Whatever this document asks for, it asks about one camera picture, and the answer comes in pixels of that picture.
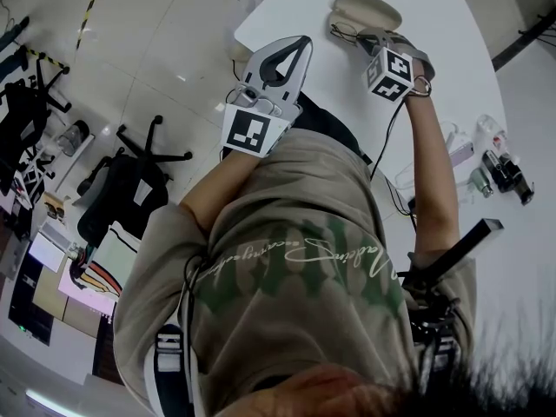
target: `tiled floor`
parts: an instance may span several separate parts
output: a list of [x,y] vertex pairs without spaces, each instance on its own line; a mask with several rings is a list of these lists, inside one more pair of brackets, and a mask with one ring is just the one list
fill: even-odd
[[[246,1],[96,0],[76,51],[89,0],[4,0],[16,20],[31,17],[22,41],[71,66],[58,87],[74,105],[68,120],[82,118],[96,134],[93,146],[68,178],[67,193],[102,156],[120,147],[115,135],[118,125],[125,123],[130,135],[142,142],[157,114],[164,117],[164,124],[157,130],[156,148],[166,154],[194,153],[189,162],[167,166],[174,180],[173,201],[179,201],[219,162],[222,103],[235,85],[224,37],[244,12]],[[467,1],[489,49],[498,52],[500,39],[506,40],[504,32],[521,26],[523,14],[515,7],[505,9],[511,0]],[[506,24],[499,14],[504,14]],[[12,51],[6,50],[0,58]],[[384,179],[377,178],[373,192],[387,238],[397,242],[389,251],[403,269],[407,251],[413,247],[411,224],[395,213]]]

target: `green graphic print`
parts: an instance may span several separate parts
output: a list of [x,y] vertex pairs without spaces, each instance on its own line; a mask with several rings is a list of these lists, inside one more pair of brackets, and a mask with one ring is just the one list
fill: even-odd
[[[349,248],[346,223],[333,215],[326,215],[323,227],[304,220],[298,228],[273,228],[266,239],[226,252],[197,282],[195,297],[219,314],[233,301],[258,291],[276,297],[285,280],[298,277],[308,299],[318,298],[325,283],[335,282],[346,295],[358,295],[368,306],[382,306],[397,318],[403,294],[392,263],[375,238],[359,235],[359,247]],[[325,265],[334,270],[332,276]],[[238,270],[247,270],[249,288],[240,287]],[[363,288],[352,288],[357,294],[350,291],[350,270],[365,274]]]

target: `desk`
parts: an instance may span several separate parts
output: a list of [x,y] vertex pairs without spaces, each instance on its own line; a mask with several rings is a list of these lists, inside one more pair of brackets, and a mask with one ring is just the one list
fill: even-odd
[[[402,15],[398,31],[428,53],[434,67],[433,100],[440,123],[456,123],[473,137],[477,118],[488,114],[506,128],[496,75],[465,0],[384,0]],[[395,105],[368,96],[361,84],[365,63],[354,47],[331,36],[328,14],[334,0],[265,0],[235,32],[250,50],[276,39],[313,39],[314,52],[303,91],[344,122],[374,161],[384,144]],[[482,150],[454,170],[456,182],[478,167]],[[401,110],[380,170],[391,181],[413,161],[413,137],[407,111]],[[402,194],[408,198],[413,190]]]

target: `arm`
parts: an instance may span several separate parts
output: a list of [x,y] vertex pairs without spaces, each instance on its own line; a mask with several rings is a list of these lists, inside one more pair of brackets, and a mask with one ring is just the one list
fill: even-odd
[[191,213],[199,227],[209,233],[222,209],[234,200],[260,161],[258,157],[232,150],[186,194],[180,207]]
[[[419,61],[414,61],[414,74],[424,75]],[[417,81],[416,89],[424,91],[423,83]],[[452,163],[431,98],[409,97],[407,111],[414,133],[415,252],[446,250],[460,240]]]

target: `office chair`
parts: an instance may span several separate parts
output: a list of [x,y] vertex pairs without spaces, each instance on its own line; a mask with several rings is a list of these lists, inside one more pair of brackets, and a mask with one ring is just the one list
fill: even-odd
[[47,84],[44,84],[41,71],[41,54],[36,60],[36,76],[30,77],[30,87],[25,86],[23,79],[15,83],[6,83],[2,98],[8,101],[8,114],[0,122],[0,192],[7,195],[23,152],[36,145],[43,135],[46,122],[51,114],[48,105],[67,113],[71,103],[62,106],[50,94],[49,90],[62,74],[68,74],[70,68],[66,67],[58,72]]
[[[156,164],[188,161],[193,154],[191,152],[183,156],[153,154],[155,127],[161,123],[161,116],[155,117],[151,122],[144,149],[123,134],[126,130],[125,125],[118,129],[116,135],[136,157],[119,152],[114,158],[109,160],[103,158],[101,161],[100,164],[105,162],[109,165],[108,174],[103,182],[99,182],[103,184],[99,195],[77,224],[79,235],[88,244],[98,248],[114,221],[118,221],[128,233],[141,239],[147,228],[150,214],[168,203],[166,183],[169,177]],[[97,165],[93,173],[98,172]],[[96,183],[90,178],[91,176],[85,180],[87,182],[84,185],[88,186],[83,187],[85,192],[92,189],[91,187]]]

